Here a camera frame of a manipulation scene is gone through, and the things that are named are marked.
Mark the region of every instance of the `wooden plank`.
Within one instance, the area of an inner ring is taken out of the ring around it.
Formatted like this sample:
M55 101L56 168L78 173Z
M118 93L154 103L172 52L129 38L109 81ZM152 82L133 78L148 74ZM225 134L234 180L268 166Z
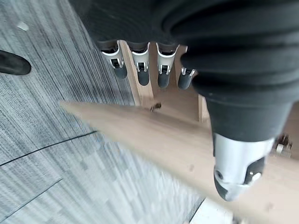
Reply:
M151 87L151 81L146 86L142 86L138 82L137 70L134 65L133 57L131 51L125 41L120 41L120 46L123 54L123 59L125 61L128 80L132 90L133 98L136 106L148 105L149 101L154 99L153 90Z
M198 95L192 89L179 90L169 87L166 91L160 91L155 101L161 102L161 109L158 113L175 117L181 120L198 120Z
M233 213L206 198L194 214L190 224L234 224Z
M212 137L198 122L133 106L61 105L241 217L271 224L298 220L299 164L294 160L270 157L263 177L238 201L228 203L218 196L214 186Z
M201 95L198 95L198 118L199 121L202 123L210 123L210 115L206 107L206 99Z

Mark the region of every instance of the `black rubber tip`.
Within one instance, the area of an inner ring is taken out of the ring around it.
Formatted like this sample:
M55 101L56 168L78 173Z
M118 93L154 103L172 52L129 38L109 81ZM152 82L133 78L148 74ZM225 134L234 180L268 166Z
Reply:
M31 65L23 57L0 50L0 72L24 76L30 73Z
M122 68L114 69L114 71L115 71L116 77L118 77L118 78L124 79L127 77L127 67L125 64L123 64Z
M191 80L192 80L192 76L190 76L189 74L183 75L181 73L178 78L178 87L182 90L188 89Z
M227 199L225 198L225 196L226 196L226 194L227 194L228 191L227 191L226 189L224 189L224 188L218 183L218 181L217 181L216 178L215 178L215 175L214 175L214 183L215 183L216 190L217 190L218 194L220 195L220 197L222 197L223 200L229 202L230 200L227 200Z
M137 74L140 85L146 86L150 82L149 70L138 71Z
M169 84L169 74L167 75L166 73L162 73L158 75L158 86L162 89L166 88Z

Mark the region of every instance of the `wooden board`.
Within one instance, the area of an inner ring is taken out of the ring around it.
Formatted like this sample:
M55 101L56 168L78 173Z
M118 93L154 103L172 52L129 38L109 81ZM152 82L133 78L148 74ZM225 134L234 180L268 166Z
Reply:
M119 105L66 103L61 105L113 140L169 171L236 214L254 223L296 223L299 164L271 157L264 175L236 202L225 202L213 181L212 137L196 122L158 112Z

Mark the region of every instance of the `gray carpet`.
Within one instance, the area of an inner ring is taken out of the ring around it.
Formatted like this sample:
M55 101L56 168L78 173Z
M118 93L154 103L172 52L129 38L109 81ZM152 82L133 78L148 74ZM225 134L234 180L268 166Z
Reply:
M59 107L134 104L69 3L0 0L0 28L0 49L32 65L28 76L0 74L0 223L186 220L203 197Z

